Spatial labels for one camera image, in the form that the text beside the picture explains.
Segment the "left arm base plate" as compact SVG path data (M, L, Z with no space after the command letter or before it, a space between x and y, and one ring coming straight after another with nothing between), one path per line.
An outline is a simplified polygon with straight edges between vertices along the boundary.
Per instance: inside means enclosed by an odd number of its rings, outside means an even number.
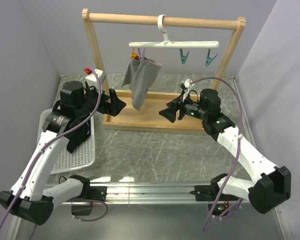
M104 202L107 196L107 187L102 186L89 186L84 196L87 200L97 200Z

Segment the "grey striped boxer underwear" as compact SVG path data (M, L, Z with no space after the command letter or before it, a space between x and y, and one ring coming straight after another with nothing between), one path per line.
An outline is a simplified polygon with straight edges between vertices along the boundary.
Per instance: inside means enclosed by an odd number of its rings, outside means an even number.
M128 64L122 87L128 85L132 92L132 106L140 110L148 93L149 88L156 81L162 64L150 59L136 56Z

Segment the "purple clothespin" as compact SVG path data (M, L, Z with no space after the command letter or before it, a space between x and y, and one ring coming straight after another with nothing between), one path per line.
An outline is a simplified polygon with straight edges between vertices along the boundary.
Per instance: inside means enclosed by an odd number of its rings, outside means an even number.
M145 48L143 48L143 49L138 48L137 50L138 50L139 59L140 60L144 60L145 59L145 51L146 51L146 49Z

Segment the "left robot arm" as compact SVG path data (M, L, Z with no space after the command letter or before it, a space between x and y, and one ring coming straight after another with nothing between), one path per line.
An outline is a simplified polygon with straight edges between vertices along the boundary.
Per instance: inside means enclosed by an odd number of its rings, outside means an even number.
M0 192L1 206L38 226L64 202L73 198L86 201L92 196L90 181L77 174L48 190L46 181L61 152L73 153L91 136L91 118L95 112L115 117L126 106L114 89L109 89L106 95L87 82L68 81L59 93L60 99L45 118L28 165L9 191Z

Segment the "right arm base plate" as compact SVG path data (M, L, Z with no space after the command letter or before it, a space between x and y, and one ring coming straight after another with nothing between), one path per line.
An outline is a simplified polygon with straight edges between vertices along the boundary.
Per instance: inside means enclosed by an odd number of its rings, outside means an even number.
M194 190L189 192L197 202L210 202L216 198L214 187L210 185L195 185Z

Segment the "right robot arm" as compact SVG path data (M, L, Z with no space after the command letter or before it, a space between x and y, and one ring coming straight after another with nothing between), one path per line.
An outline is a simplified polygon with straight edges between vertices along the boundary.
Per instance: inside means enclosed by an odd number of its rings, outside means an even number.
M210 194L216 200L226 195L247 200L255 210L265 214L291 197L292 174L286 166L278 167L262 155L240 132L235 123L221 112L216 90L206 88L194 101L189 90L170 101L159 115L174 123L189 116L202 121L204 131L228 150L249 174L250 180L221 174L210 182Z

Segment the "orange clothespin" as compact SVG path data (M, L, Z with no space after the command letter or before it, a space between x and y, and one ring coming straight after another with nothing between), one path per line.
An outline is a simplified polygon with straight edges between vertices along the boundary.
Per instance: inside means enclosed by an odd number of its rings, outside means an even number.
M136 58L138 56L138 52L135 52L135 49L134 48L132 48L132 51L131 51L131 56L130 56L130 58L131 59L134 59L134 58Z

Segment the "white plastic hanger bar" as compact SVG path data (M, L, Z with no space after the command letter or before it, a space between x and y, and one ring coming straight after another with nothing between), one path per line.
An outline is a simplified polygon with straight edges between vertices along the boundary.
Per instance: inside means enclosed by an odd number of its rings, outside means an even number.
M163 34L163 41L141 41L130 42L130 48L150 48L150 49L218 49L218 41L172 41L169 39L168 30L163 24L166 15L161 14L157 17L158 30Z

